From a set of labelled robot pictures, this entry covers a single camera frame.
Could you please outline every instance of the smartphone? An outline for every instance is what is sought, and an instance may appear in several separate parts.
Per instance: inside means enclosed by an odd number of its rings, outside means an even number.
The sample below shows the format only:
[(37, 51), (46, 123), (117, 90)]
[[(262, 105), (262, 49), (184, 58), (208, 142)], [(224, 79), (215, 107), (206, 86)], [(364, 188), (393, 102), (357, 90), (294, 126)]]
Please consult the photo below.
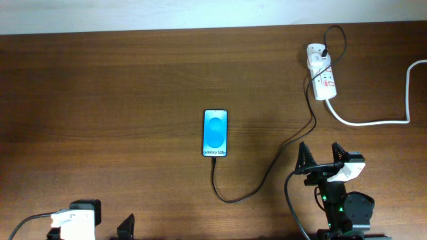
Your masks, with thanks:
[(226, 110), (205, 110), (203, 156), (227, 156), (227, 115)]

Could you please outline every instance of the black charging cable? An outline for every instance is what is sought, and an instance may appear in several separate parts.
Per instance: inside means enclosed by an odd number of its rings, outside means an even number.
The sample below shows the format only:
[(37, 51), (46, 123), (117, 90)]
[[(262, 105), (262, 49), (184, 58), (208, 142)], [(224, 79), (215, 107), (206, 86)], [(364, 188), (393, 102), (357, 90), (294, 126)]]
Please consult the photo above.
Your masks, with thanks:
[(16, 235), (16, 233), (18, 232), (18, 230), (28, 221), (33, 220), (33, 219), (38, 219), (38, 218), (42, 218), (42, 217), (50, 217), (52, 214), (54, 214), (55, 212), (52, 213), (42, 213), (42, 214), (37, 214), (37, 215), (33, 215), (33, 216), (29, 216), (26, 219), (22, 220), (22, 222), (20, 222), (18, 224), (18, 226), (16, 226), (16, 228), (12, 231), (12, 233), (10, 234), (8, 240), (12, 240), (13, 237)]
[(246, 194), (246, 195), (244, 195), (243, 197), (239, 197), (239, 198), (237, 198), (237, 199), (232, 199), (232, 200), (225, 200), (225, 199), (223, 199), (221, 196), (220, 196), (220, 194), (218, 193), (218, 190), (216, 189), (216, 186), (215, 186), (215, 181), (214, 181), (214, 175), (215, 175), (215, 166), (216, 166), (216, 157), (212, 157), (212, 171), (211, 171), (211, 184), (212, 184), (212, 188), (213, 188), (213, 192), (215, 193), (215, 195), (218, 197), (218, 199), (220, 199), (221, 201), (223, 201), (224, 203), (239, 203), (239, 202), (241, 202), (241, 201), (244, 201), (244, 200), (246, 200), (246, 199), (248, 199), (248, 198), (250, 198), (250, 197), (252, 197), (252, 196), (254, 196), (258, 191), (260, 191), (260, 189), (262, 188), (262, 186), (264, 185), (264, 183), (266, 182), (266, 179), (267, 179), (267, 176), (268, 176), (268, 174), (270, 173), (270, 171), (272, 170), (272, 168), (273, 168), (273, 166), (274, 166), (274, 163), (276, 163), (276, 161), (279, 159), (279, 157), (280, 157), (280, 155), (282, 154), (282, 151), (288, 146), (288, 145), (290, 145), (290, 144), (292, 144), (292, 143), (294, 143), (294, 142), (296, 142), (296, 141), (299, 141), (300, 139), (302, 139), (303, 137), (305, 137), (306, 135), (308, 135), (308, 134), (310, 134), (315, 128), (316, 128), (316, 125), (317, 125), (317, 123), (318, 123), (318, 120), (317, 120), (317, 118), (316, 118), (316, 115), (314, 115), (314, 112), (313, 112), (313, 109), (312, 109), (312, 106), (310, 105), (310, 100), (309, 100), (309, 98), (308, 98), (308, 89), (310, 88), (310, 85), (313, 83), (313, 80), (316, 78), (316, 77), (318, 77), (318, 76), (320, 76), (324, 71), (326, 71), (328, 68), (330, 68), (330, 67), (332, 67), (332, 66), (334, 66), (339, 60), (341, 60), (342, 59), (342, 57), (346, 54), (346, 51), (347, 51), (347, 37), (346, 37), (346, 34), (344, 33), (344, 30), (340, 27), (340, 26), (338, 26), (338, 25), (332, 25), (332, 26), (330, 26), (330, 27), (328, 27), (327, 29), (326, 29), (326, 31), (325, 31), (325, 33), (324, 33), (324, 36), (323, 36), (323, 38), (324, 38), (324, 44), (325, 44), (325, 50), (324, 50), (324, 52), (322, 53), (322, 56), (323, 56), (323, 54), (324, 53), (326, 53), (325, 54), (325, 56), (328, 54), (328, 48), (327, 48), (327, 45), (326, 45), (326, 35), (327, 35), (327, 33), (329, 32), (329, 30), (331, 30), (331, 29), (333, 29), (333, 28), (338, 28), (340, 31), (341, 31), (341, 33), (342, 33), (342, 37), (344, 38), (344, 50), (342, 51), (342, 53), (341, 53), (341, 55), (335, 60), (335, 61), (333, 61), (328, 67), (326, 67), (324, 70), (322, 70), (322, 71), (320, 71), (318, 74), (316, 74), (311, 80), (310, 80), (310, 82), (307, 84), (307, 87), (306, 87), (306, 92), (305, 92), (305, 94), (306, 94), (306, 102), (307, 102), (307, 106), (308, 106), (308, 109), (310, 110), (310, 115), (313, 117), (313, 119), (314, 119), (314, 124), (313, 124), (313, 127), (310, 129), (310, 130), (308, 130), (306, 133), (304, 133), (303, 135), (301, 135), (301, 136), (299, 136), (299, 137), (297, 137), (297, 138), (295, 138), (295, 139), (293, 139), (293, 140), (291, 140), (291, 141), (288, 141), (287, 143), (285, 143), (285, 144), (283, 144), (280, 148), (279, 148), (279, 151), (277, 152), (277, 154), (276, 154), (276, 156), (274, 157), (274, 160), (272, 161), (272, 163), (270, 164), (270, 166), (267, 168), (267, 171), (266, 171), (266, 173), (264, 174), (264, 177), (262, 178), (262, 180), (261, 180), (261, 183), (252, 191), (252, 192), (250, 192), (250, 193), (248, 193), (248, 194)]
[(298, 228), (300, 228), (302, 235), (307, 240), (310, 240), (310, 237), (308, 236), (308, 234), (306, 233), (306, 231), (302, 227), (302, 224), (301, 224), (300, 220), (298, 219), (298, 217), (296, 216), (294, 208), (292, 207), (291, 200), (289, 199), (289, 194), (288, 194), (288, 183), (289, 183), (289, 180), (291, 179), (291, 177), (293, 175), (300, 174), (300, 173), (302, 173), (304, 171), (307, 171), (307, 170), (315, 170), (315, 169), (319, 169), (319, 168), (323, 168), (323, 167), (336, 167), (336, 166), (338, 166), (338, 163), (327, 163), (327, 164), (314, 165), (314, 166), (304, 167), (304, 168), (300, 167), (299, 169), (296, 169), (295, 171), (292, 171), (288, 175), (288, 177), (286, 177), (285, 185), (284, 185), (284, 192), (285, 192), (286, 203), (288, 203), (289, 210), (291, 211), (292, 217), (295, 219), (295, 222), (298, 224)]

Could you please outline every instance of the wooden table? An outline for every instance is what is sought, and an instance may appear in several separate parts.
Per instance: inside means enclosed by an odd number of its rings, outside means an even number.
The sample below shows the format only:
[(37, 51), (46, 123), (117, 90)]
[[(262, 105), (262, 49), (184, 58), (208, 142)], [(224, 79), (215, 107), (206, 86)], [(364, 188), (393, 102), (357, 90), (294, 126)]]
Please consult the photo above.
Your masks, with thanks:
[[(253, 198), (228, 205), (201, 156), (204, 109), (229, 112), (228, 156), (216, 183), (228, 199), (251, 191), (278, 146), (310, 120), (306, 47), (328, 25), (0, 36), (0, 236), (29, 215), (102, 202), (98, 239), (130, 214), (138, 239), (253, 239), (298, 233), (284, 197), (298, 144)], [(427, 58), (427, 22), (344, 24), (334, 67), (335, 110), (346, 120), (404, 119), (408, 66)], [(330, 54), (342, 50), (338, 31)], [(411, 72), (409, 125), (349, 127), (312, 98), (318, 127), (304, 141), (318, 163), (331, 144), (360, 151), (366, 168), (347, 184), (376, 200), (370, 233), (427, 235), (427, 66)], [(309, 232), (327, 228), (313, 188), (291, 180)], [(44, 239), (49, 219), (16, 239)]]

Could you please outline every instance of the power strip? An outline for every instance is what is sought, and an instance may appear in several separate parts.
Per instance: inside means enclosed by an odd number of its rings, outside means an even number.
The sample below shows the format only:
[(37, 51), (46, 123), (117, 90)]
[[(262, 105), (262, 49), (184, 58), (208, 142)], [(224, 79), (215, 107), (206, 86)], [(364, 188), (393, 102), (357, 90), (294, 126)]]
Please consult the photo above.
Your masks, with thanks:
[[(331, 64), (329, 54), (322, 57), (323, 50), (325, 50), (325, 45), (320, 43), (312, 43), (307, 47), (307, 66), (310, 69), (312, 79)], [(323, 101), (336, 96), (334, 75), (331, 67), (313, 79), (313, 90), (316, 100)]]
[(365, 122), (365, 123), (351, 123), (342, 119), (338, 114), (334, 111), (329, 99), (336, 96), (336, 87), (334, 76), (332, 75), (331, 65), (331, 57), (326, 51), (326, 55), (323, 57), (322, 53), (325, 50), (325, 45), (320, 43), (312, 43), (307, 47), (307, 66), (310, 69), (310, 74), (312, 76), (313, 81), (313, 90), (314, 97), (316, 100), (325, 101), (328, 109), (332, 113), (332, 115), (341, 123), (353, 126), (353, 127), (363, 127), (363, 126), (371, 126), (371, 125), (381, 125), (381, 124), (408, 124), (410, 122), (410, 113), (409, 113), (409, 73), (411, 69), (420, 63), (427, 63), (427, 60), (419, 60), (411, 66), (409, 66), (406, 71), (406, 88), (405, 88), (405, 110), (406, 110), (406, 120), (386, 120), (386, 121), (373, 121), (373, 122)]

